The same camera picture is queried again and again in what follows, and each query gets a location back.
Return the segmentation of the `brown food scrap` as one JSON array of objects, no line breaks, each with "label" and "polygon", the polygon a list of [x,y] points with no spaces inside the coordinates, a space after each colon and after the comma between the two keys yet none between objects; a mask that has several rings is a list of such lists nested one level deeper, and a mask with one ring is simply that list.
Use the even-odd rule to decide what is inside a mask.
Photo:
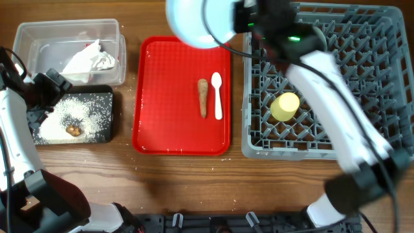
[{"label": "brown food scrap", "polygon": [[82,130],[79,126],[68,125],[66,127],[66,132],[70,134],[72,137],[79,137],[82,133]]}]

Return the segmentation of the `white napkin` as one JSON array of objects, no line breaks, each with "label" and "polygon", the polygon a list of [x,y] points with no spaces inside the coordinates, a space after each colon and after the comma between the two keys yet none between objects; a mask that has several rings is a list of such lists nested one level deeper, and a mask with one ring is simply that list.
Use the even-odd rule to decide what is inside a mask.
[{"label": "white napkin", "polygon": [[100,52],[95,62],[95,67],[100,70],[112,69],[115,66],[115,59],[107,52]]},{"label": "white napkin", "polygon": [[104,69],[105,59],[100,49],[100,40],[97,39],[72,57],[63,69],[63,74],[73,82],[87,83],[91,76],[90,72]]}]

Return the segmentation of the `large light blue plate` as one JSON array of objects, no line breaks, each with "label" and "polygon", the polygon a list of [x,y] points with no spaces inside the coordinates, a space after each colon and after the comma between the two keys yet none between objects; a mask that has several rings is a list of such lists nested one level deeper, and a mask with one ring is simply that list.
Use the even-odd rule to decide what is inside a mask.
[{"label": "large light blue plate", "polygon": [[198,49],[217,47],[230,41],[234,31],[234,1],[207,0],[205,14],[212,33],[202,21],[203,0],[166,0],[166,17],[172,32],[185,44]]}]

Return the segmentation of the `white plastic spoon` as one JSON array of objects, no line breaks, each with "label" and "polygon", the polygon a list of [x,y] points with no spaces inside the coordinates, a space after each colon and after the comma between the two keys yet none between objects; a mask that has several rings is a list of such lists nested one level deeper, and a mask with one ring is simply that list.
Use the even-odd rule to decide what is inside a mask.
[{"label": "white plastic spoon", "polygon": [[221,106],[220,87],[222,85],[221,75],[218,72],[212,74],[211,84],[215,91],[215,118],[221,120],[223,118],[223,110]]}]

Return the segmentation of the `brown carrot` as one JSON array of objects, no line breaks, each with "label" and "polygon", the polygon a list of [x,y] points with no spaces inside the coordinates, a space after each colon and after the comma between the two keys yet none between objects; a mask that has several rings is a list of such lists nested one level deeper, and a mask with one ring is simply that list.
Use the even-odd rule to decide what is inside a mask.
[{"label": "brown carrot", "polygon": [[205,79],[200,79],[197,83],[198,94],[199,94],[199,106],[201,116],[206,118],[207,112],[207,96],[208,96],[208,82]]}]

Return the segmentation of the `yellow plastic cup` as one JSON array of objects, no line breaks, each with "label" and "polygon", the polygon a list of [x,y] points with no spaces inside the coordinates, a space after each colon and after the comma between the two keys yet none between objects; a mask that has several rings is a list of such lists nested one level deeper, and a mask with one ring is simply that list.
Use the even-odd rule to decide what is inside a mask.
[{"label": "yellow plastic cup", "polygon": [[294,93],[284,93],[278,96],[270,105],[272,116],[281,122],[289,121],[298,110],[300,99]]}]

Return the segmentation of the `light green bowl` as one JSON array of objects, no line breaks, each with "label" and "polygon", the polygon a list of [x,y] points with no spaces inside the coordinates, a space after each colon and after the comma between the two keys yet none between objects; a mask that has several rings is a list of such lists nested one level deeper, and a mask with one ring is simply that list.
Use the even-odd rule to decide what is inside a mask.
[{"label": "light green bowl", "polygon": [[323,44],[323,51],[326,52],[327,51],[327,40],[326,40],[324,33],[318,27],[313,27],[313,30],[315,31],[316,35],[318,36],[318,38]]}]

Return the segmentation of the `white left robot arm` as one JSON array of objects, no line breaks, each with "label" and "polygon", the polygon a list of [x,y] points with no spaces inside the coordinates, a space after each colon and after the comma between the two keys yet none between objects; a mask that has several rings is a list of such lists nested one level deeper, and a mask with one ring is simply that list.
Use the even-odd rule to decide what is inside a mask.
[{"label": "white left robot arm", "polygon": [[72,85],[54,69],[26,83],[16,56],[1,48],[1,230],[145,232],[126,207],[89,203],[77,186],[45,170],[32,133]]}]

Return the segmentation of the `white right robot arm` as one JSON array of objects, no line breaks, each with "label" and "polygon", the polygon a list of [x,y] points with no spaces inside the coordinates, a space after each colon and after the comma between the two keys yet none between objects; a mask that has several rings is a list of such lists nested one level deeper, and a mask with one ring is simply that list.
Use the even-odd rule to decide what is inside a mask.
[{"label": "white right robot arm", "polygon": [[370,123],[314,28],[295,22],[288,1],[240,1],[232,15],[237,33],[264,41],[267,62],[285,64],[285,77],[305,97],[336,151],[343,173],[328,180],[324,194],[306,209],[314,230],[332,227],[384,195],[394,199],[409,155],[394,150]]}]

